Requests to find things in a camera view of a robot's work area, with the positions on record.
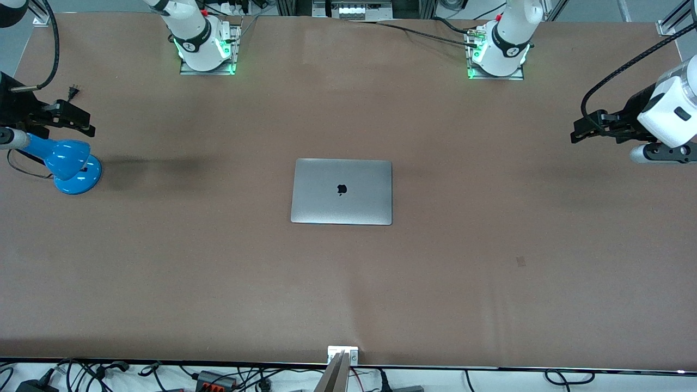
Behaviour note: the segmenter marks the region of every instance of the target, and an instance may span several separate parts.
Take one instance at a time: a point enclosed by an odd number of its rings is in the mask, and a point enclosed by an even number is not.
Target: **brown table surface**
[[[157,15],[59,26],[37,96],[80,85],[104,175],[69,197],[0,170],[0,354],[697,369],[695,169],[569,143],[653,25],[544,23],[524,82],[374,24],[259,18],[233,77],[180,76]],[[52,45],[35,29],[17,78]],[[590,109],[678,63],[669,45]],[[394,224],[290,223],[300,157],[391,160]]]

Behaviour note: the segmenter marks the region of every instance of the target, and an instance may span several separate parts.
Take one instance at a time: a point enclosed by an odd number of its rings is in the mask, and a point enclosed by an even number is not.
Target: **silver laptop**
[[[291,222],[391,225],[392,163],[298,159]]]

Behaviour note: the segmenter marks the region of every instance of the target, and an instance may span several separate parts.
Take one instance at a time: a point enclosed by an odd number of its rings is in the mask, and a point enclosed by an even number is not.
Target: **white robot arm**
[[[472,61],[491,75],[511,75],[525,61],[543,16],[542,0],[509,0],[503,14],[484,25],[486,42]]]
[[[144,1],[162,16],[179,55],[192,69],[215,69],[232,55],[230,23],[213,15],[204,17],[195,0]]]
[[[692,3],[695,24],[638,55],[586,94],[581,104],[584,116],[574,122],[572,143],[594,136],[614,137],[617,143],[638,140],[648,144],[632,149],[629,157],[636,163],[697,163],[697,144],[691,141],[697,135],[697,56],[634,94],[619,112],[585,112],[585,103],[598,88],[660,47],[694,30],[697,26],[696,2]]]
[[[22,20],[28,7],[29,0],[0,0],[0,29]]]

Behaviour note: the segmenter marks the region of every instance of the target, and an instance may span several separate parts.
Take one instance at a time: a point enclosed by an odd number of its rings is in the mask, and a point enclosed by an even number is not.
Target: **blue desk lamp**
[[[17,149],[38,158],[54,175],[56,188],[67,195],[87,192],[102,176],[102,164],[90,155],[89,144],[79,140],[42,139],[22,130],[0,128],[0,149]]]

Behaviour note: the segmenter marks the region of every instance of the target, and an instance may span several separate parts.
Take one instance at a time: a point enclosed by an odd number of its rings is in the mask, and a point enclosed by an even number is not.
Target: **metal frame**
[[[44,5],[38,0],[29,0],[29,10],[34,14],[34,21],[32,24],[35,27],[46,27],[50,18],[48,17],[48,12],[44,9]]]
[[[554,22],[555,20],[557,20],[557,18],[559,17],[559,14],[562,13],[562,11],[564,10],[564,7],[567,6],[569,1],[570,0],[559,0],[557,5],[551,11],[549,11],[549,13],[546,14],[545,20],[547,22]]]
[[[336,353],[327,365],[314,392],[346,392],[351,369],[351,354],[346,350]]]
[[[693,0],[683,0],[665,18],[656,22],[656,29],[660,36],[672,36],[676,27],[693,12],[691,4]]]

